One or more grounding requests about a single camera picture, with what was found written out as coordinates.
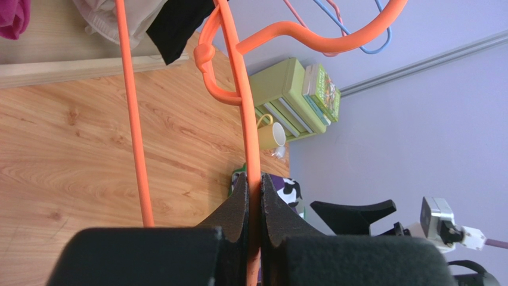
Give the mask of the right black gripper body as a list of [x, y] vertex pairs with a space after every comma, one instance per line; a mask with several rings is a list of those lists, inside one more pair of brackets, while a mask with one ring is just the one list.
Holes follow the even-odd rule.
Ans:
[[408, 237], [409, 236], [409, 229], [405, 228], [402, 223], [396, 222], [394, 223], [393, 227], [389, 229], [388, 231], [385, 231], [381, 234], [375, 235], [375, 237], [381, 237], [381, 236], [394, 236], [394, 237]]

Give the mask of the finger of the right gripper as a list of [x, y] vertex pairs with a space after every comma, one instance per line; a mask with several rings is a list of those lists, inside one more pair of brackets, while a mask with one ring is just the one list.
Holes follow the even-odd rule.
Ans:
[[310, 206], [336, 235], [370, 235], [373, 223], [397, 210], [392, 200], [365, 206], [314, 201]]

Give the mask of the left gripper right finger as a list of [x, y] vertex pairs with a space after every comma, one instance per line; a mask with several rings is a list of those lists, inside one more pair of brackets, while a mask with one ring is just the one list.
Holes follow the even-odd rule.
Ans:
[[261, 176], [261, 271], [263, 285], [304, 285], [311, 271], [302, 267], [304, 243], [297, 237], [323, 237], [277, 194], [269, 174]]

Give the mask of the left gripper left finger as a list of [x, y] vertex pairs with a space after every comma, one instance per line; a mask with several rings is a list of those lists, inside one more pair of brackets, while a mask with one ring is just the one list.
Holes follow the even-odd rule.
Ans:
[[234, 191], [198, 227], [221, 229], [215, 267], [215, 285], [245, 285], [249, 252], [249, 186], [246, 174], [238, 177]]

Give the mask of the orange plastic hanger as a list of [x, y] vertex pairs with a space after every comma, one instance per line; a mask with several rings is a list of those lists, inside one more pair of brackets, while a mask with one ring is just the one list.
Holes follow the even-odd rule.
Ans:
[[[116, 1], [115, 4], [141, 214], [143, 225], [145, 227], [152, 227], [154, 225], [154, 219], [145, 165], [125, 4], [123, 1]], [[194, 60], [197, 68], [203, 75], [205, 87], [211, 96], [221, 103], [240, 107], [247, 166], [247, 181], [250, 195], [249, 223], [252, 226], [249, 229], [249, 252], [245, 285], [256, 285], [261, 259], [259, 242], [261, 237], [259, 222], [261, 217], [259, 214], [261, 205], [261, 163], [257, 121], [249, 78], [243, 57], [244, 54], [277, 36], [290, 36], [308, 48], [318, 52], [341, 53], [350, 51], [372, 41], [386, 30], [400, 15], [406, 5], [406, 1], [389, 1], [379, 15], [368, 25], [341, 38], [324, 38], [300, 24], [291, 21], [279, 21], [270, 24], [242, 41], [238, 38], [228, 2], [215, 1], [214, 4], [216, 7], [205, 22], [199, 37], [198, 45], [194, 49]], [[212, 45], [212, 41], [218, 29], [222, 29], [224, 34], [236, 87], [235, 91], [226, 91], [216, 84], [212, 65], [215, 49]]]

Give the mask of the purple camouflage trousers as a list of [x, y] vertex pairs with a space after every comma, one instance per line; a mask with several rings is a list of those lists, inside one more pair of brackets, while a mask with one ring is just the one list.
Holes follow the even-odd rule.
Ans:
[[292, 178], [270, 174], [278, 196], [301, 218], [305, 219], [305, 206], [301, 186]]

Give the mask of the pink trousers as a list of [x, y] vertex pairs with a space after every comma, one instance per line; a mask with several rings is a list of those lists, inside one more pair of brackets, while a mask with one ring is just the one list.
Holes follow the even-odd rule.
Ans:
[[1, 37], [19, 39], [30, 21], [31, 0], [1, 0]]

